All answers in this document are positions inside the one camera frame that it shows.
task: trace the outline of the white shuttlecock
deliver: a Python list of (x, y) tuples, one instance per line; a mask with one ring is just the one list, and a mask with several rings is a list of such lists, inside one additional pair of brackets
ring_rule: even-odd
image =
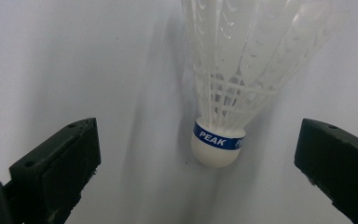
[(182, 0), (201, 116), (196, 158), (231, 164), (245, 125), (323, 45), (345, 13), (329, 0)]

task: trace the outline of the white background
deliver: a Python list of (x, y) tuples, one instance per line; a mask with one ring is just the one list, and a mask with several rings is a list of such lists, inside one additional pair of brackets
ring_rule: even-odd
[(103, 163), (67, 223), (350, 223), (293, 161), (303, 118), (358, 136), (358, 1), (220, 170), (189, 147), (198, 110), (183, 21), (179, 0), (0, 0), (0, 180), (96, 117)]

